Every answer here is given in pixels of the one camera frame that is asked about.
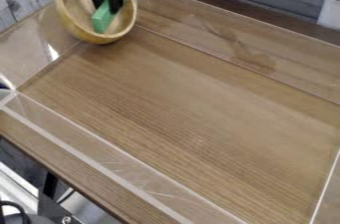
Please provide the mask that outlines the brown wooden bowl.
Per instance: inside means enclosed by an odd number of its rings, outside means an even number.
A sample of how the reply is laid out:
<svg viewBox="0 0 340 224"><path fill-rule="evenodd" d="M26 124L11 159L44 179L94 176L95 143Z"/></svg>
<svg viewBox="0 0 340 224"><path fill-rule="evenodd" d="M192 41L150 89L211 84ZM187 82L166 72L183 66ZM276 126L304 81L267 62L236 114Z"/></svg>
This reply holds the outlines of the brown wooden bowl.
<svg viewBox="0 0 340 224"><path fill-rule="evenodd" d="M138 0L126 0L106 33L96 33L92 15L96 8L92 0L55 0L58 14L68 32L82 41L106 45L120 40L134 29L138 21Z"/></svg>

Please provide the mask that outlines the green rectangular block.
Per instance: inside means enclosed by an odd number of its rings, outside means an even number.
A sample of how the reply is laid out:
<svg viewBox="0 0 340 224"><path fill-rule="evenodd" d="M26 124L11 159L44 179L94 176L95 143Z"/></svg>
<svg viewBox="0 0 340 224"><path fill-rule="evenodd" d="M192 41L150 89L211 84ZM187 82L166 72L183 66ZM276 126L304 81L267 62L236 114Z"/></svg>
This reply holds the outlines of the green rectangular block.
<svg viewBox="0 0 340 224"><path fill-rule="evenodd" d="M108 28L118 15L118 12L111 11L110 0L106 0L91 17L92 26L96 33L104 34L108 31Z"/></svg>

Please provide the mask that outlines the white cylindrical container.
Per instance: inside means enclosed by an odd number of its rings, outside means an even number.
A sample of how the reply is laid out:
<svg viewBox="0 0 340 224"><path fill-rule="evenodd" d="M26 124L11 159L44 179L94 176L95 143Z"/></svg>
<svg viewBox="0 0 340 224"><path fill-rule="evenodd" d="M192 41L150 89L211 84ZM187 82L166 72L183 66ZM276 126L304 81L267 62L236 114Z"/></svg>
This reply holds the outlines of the white cylindrical container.
<svg viewBox="0 0 340 224"><path fill-rule="evenodd" d="M324 0L318 24L340 31L340 0Z"/></svg>

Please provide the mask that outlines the black table leg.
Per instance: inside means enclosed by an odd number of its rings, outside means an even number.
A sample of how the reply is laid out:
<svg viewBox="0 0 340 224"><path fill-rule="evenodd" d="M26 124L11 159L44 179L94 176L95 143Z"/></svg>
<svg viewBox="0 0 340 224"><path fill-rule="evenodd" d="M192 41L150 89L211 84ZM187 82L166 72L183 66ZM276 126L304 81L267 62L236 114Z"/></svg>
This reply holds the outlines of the black table leg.
<svg viewBox="0 0 340 224"><path fill-rule="evenodd" d="M59 178L51 173L47 173L43 193L50 197L55 198L58 190Z"/></svg>

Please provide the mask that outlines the clear acrylic tray wall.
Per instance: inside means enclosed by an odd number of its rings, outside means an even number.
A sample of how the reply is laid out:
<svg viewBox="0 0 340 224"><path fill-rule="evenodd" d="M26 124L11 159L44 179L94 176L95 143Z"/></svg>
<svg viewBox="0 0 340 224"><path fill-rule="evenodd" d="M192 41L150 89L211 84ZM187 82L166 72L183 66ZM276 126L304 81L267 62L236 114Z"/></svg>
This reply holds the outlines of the clear acrylic tray wall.
<svg viewBox="0 0 340 224"><path fill-rule="evenodd" d="M0 34L0 134L131 224L340 224L340 46L196 0L110 45L54 6Z"/></svg>

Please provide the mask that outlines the black metal bracket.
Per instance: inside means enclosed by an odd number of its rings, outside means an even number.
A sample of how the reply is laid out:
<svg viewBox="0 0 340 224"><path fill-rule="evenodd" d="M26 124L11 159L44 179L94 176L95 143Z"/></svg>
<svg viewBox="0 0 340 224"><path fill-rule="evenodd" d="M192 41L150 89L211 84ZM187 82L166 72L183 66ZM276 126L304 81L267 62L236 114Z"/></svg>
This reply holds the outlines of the black metal bracket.
<svg viewBox="0 0 340 224"><path fill-rule="evenodd" d="M39 193L38 214L51 220L54 224L84 224L43 192Z"/></svg>

